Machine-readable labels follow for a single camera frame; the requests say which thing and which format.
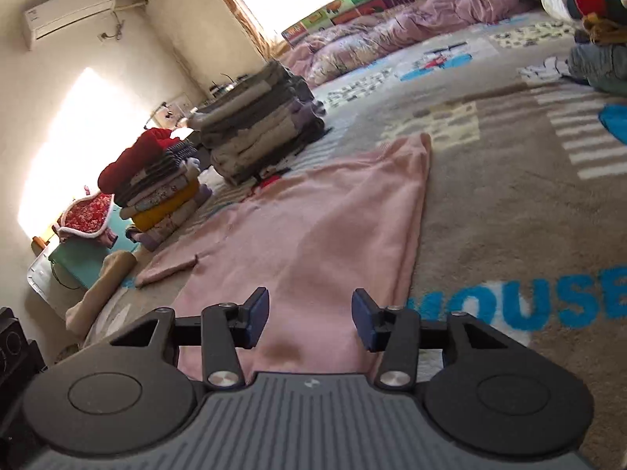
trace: gray plastic base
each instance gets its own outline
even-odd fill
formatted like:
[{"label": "gray plastic base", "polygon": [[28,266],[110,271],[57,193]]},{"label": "gray plastic base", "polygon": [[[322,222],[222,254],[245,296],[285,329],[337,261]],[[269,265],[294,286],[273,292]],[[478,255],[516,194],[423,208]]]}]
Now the gray plastic base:
[{"label": "gray plastic base", "polygon": [[48,449],[32,470],[590,470],[577,454],[533,463],[476,456],[443,439],[413,399],[362,375],[260,373],[211,395],[177,436],[139,454],[83,459]]}]

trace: pink sleeve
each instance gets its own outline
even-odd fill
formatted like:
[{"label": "pink sleeve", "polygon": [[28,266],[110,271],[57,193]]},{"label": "pink sleeve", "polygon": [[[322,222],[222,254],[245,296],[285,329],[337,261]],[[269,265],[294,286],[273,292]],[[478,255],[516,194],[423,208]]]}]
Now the pink sleeve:
[{"label": "pink sleeve", "polygon": [[184,235],[171,246],[159,252],[135,279],[142,287],[151,282],[195,266],[198,257],[209,254],[219,244],[233,225],[239,204],[226,207],[205,221],[197,230]]}]

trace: white wall-mounted air conditioner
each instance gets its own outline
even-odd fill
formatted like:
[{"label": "white wall-mounted air conditioner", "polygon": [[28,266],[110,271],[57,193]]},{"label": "white wall-mounted air conditioner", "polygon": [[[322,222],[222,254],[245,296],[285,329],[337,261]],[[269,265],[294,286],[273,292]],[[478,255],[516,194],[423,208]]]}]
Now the white wall-mounted air conditioner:
[{"label": "white wall-mounted air conditioner", "polygon": [[80,19],[111,10],[115,0],[50,0],[24,12],[24,38],[29,49],[42,37]]}]

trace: pink quilt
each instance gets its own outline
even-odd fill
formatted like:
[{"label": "pink quilt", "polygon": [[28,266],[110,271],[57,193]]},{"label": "pink quilt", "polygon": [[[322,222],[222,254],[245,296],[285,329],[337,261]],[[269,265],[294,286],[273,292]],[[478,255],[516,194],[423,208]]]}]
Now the pink quilt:
[{"label": "pink quilt", "polygon": [[[430,152],[429,135],[415,134],[278,180],[164,249],[136,285],[193,268],[177,316],[265,286],[268,323],[257,347],[239,352],[248,378],[366,372],[373,356],[353,325],[352,293],[366,288],[381,306],[407,300]],[[182,347],[179,368],[201,378],[201,367],[200,348]]]},{"label": "pink quilt", "polygon": [[532,0],[422,0],[402,9],[359,17],[311,35],[280,61],[309,86],[369,65],[394,51],[475,23],[526,12]]}]

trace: crumpled pink comforter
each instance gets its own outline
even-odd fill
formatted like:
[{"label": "crumpled pink comforter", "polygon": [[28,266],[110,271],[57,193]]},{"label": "crumpled pink comforter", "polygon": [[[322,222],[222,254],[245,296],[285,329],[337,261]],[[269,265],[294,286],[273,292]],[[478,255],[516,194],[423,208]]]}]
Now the crumpled pink comforter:
[{"label": "crumpled pink comforter", "polygon": [[404,47],[532,6],[532,0],[419,0],[309,36],[280,62],[309,86],[318,86]]}]

